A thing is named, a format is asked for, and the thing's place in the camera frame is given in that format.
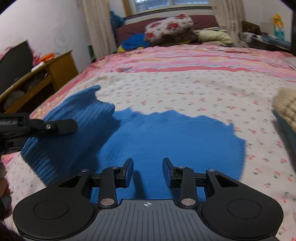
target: crosshair marking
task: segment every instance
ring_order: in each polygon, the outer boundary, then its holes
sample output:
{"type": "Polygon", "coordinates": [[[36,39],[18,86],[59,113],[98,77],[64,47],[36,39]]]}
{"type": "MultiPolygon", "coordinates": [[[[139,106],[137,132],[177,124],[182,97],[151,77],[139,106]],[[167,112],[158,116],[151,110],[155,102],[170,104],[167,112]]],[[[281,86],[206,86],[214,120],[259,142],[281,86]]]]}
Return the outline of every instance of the crosshair marking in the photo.
{"type": "Polygon", "coordinates": [[[150,203],[150,202],[146,202],[146,203],[143,203],[143,205],[145,205],[146,207],[150,207],[150,206],[153,205],[153,204],[150,203]]]}

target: yellow cloth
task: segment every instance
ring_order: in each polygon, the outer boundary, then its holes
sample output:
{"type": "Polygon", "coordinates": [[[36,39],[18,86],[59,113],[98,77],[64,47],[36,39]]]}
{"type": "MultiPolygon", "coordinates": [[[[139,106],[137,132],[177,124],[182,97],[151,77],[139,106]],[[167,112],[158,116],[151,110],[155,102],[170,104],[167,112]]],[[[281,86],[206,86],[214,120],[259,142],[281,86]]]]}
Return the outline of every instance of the yellow cloth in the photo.
{"type": "Polygon", "coordinates": [[[296,132],[296,89],[282,87],[273,103],[273,108],[296,132]]]}
{"type": "Polygon", "coordinates": [[[198,42],[220,41],[224,45],[232,44],[233,41],[229,34],[224,31],[201,30],[198,33],[198,42]]]}
{"type": "Polygon", "coordinates": [[[117,53],[122,53],[125,52],[126,50],[122,48],[122,45],[120,45],[117,49],[117,53]]]}

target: floral pillow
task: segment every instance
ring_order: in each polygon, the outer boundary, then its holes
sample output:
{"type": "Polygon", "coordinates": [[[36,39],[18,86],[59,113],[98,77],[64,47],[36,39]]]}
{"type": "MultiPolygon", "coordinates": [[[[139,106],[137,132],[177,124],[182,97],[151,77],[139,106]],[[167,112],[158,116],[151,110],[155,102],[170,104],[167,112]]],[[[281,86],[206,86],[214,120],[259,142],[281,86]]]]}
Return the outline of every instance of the floral pillow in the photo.
{"type": "Polygon", "coordinates": [[[172,36],[193,31],[193,20],[185,13],[150,23],[145,28],[145,41],[155,45],[172,36]]]}

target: wooden cabinet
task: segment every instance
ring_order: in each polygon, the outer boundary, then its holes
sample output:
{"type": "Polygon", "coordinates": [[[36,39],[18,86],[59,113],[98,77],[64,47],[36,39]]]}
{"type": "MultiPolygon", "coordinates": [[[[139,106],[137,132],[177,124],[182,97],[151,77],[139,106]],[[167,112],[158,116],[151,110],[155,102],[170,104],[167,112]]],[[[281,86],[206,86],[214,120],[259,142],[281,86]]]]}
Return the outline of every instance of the wooden cabinet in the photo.
{"type": "Polygon", "coordinates": [[[0,112],[31,113],[77,75],[71,51],[58,56],[26,74],[3,92],[0,95],[0,112]],[[25,94],[11,103],[11,94],[17,90],[25,94]]]}

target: circular pad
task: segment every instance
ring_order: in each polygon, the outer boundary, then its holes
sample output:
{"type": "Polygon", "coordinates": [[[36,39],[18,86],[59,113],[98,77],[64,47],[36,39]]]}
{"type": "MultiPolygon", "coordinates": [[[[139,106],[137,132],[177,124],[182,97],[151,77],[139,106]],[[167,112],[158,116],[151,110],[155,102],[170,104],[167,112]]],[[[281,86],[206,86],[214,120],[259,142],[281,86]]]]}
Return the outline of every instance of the circular pad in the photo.
{"type": "Polygon", "coordinates": [[[94,215],[93,205],[74,188],[53,187],[21,200],[13,221],[26,238],[61,240],[87,228],[94,215]]]}
{"type": "Polygon", "coordinates": [[[44,219],[54,219],[63,216],[68,211],[68,204],[61,200],[46,200],[38,203],[34,213],[44,219]]]}
{"type": "Polygon", "coordinates": [[[228,212],[237,218],[255,218],[262,212],[261,206],[255,201],[248,199],[238,199],[227,205],[228,212]]]}
{"type": "Polygon", "coordinates": [[[217,188],[203,204],[201,215],[216,233],[242,240],[275,235],[283,220],[274,199],[247,186],[217,188]]]}

